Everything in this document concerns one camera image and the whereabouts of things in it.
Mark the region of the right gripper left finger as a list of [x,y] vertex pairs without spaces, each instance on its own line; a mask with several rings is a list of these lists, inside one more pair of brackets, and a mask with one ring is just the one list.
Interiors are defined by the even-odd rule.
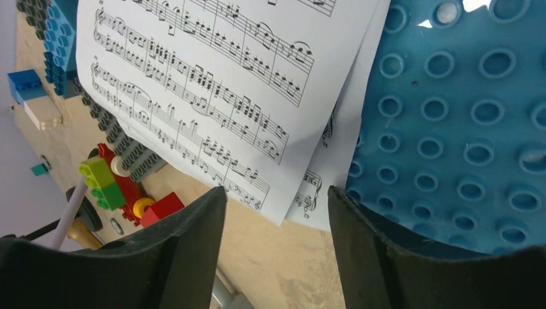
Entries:
[[208,308],[227,197],[184,209],[97,250],[1,239],[2,308]]

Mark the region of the sheet music page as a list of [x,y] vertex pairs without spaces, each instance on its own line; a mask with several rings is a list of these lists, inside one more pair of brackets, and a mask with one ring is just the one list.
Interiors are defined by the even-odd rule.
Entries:
[[328,188],[344,188],[362,122],[368,77],[381,39],[389,1],[379,1],[334,110],[285,216],[295,223],[328,231]]
[[310,165],[387,1],[81,1],[82,85],[173,167],[275,224],[304,217]]

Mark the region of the lavender tripod music stand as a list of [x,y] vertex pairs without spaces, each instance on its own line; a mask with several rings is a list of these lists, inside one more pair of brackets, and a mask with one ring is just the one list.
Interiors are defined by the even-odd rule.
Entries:
[[68,231],[76,217],[76,214],[80,209],[80,205],[88,189],[85,179],[86,178],[84,176],[80,177],[80,180],[75,186],[75,190],[68,201],[68,205],[60,218],[57,228],[54,230],[53,240],[50,246],[50,248],[54,250],[59,250],[61,248],[64,239],[68,235]]

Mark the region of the gold microphone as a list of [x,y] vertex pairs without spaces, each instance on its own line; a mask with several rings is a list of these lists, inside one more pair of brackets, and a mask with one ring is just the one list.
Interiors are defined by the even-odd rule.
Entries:
[[79,243],[83,248],[97,250],[103,243],[88,229],[79,218],[72,222],[67,237]]

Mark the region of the black microphone stand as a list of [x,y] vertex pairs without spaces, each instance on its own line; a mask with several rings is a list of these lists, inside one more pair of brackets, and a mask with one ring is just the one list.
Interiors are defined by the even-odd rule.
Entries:
[[[92,232],[97,232],[103,228],[103,224],[99,215],[97,214],[94,206],[91,204],[91,202],[87,198],[83,199],[80,205],[80,209],[78,210],[75,218],[80,219],[83,222],[84,226],[90,229],[90,231]],[[56,221],[51,222],[31,232],[30,234],[21,236],[21,238],[27,239],[29,241],[40,238],[41,236],[55,230],[59,222],[60,222],[60,219],[57,219]]]

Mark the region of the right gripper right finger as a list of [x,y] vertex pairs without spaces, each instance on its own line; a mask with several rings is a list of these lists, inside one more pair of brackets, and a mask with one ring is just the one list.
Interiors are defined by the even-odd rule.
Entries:
[[347,308],[544,308],[545,247],[487,255],[421,236],[328,190]]

